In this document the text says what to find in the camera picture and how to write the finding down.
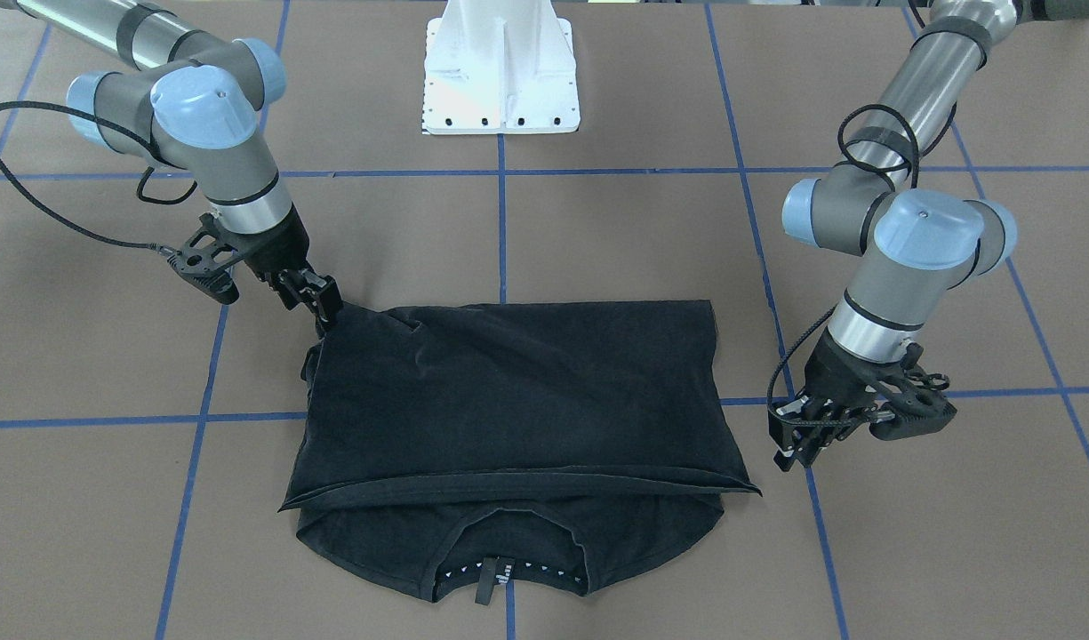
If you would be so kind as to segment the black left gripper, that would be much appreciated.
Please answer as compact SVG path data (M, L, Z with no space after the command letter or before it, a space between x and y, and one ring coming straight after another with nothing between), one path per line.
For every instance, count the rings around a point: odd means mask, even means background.
M945 396L949 376L926 372L918 364L922 354L922 345L907 340L901 360L869 362L823 333L805 364L805 387L796 401L769 404L776 468L790 471L797 463L811 468L833 442L861 426L883 441L944 429L957 414Z

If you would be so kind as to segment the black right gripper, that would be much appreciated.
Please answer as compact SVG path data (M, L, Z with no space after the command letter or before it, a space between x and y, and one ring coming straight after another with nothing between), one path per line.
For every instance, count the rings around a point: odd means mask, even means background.
M228 271L243 262L276 292L285 309L303 304L304 272L304 304L322 337L337 324L344 301L337 280L308 271L308 232L297 212L289 212L274 227L259 234L237 234L227 230L216 216L204 213L195 234L169 254L169 266L212 300L230 305L238 300L238 288Z

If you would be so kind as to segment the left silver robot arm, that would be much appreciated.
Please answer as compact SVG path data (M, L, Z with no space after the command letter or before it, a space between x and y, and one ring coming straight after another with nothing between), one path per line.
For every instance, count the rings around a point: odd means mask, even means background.
M836 165L785 197L792 238L860 266L809 329L817 341L803 387L792 401L769 401L780 470L811 466L860 427L903 440L956 416L949 377L919 362L919 333L946 292L1002 266L1019 234L1002 205L919 187L919 167L968 81L1025 16L1020 1L935 1L880 99L842 121Z

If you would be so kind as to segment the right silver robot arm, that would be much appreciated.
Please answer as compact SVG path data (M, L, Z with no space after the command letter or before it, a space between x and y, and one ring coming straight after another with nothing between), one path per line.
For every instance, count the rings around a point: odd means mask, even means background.
M74 130L149 169L189 172L211 210L178 248L145 244L178 276L220 304L236 301L230 273L244 263L327 332L342 309L332 276L313 270L309 238L257 115L284 96L285 67L259 39L227 41L161 5L138 1L0 1L105 52L131 73L96 72L69 86Z

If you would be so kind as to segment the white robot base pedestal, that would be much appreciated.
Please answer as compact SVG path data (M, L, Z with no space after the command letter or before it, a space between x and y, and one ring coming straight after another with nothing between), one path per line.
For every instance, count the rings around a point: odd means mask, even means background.
M560 134L580 125L573 28L551 1L450 1L428 21L423 133Z

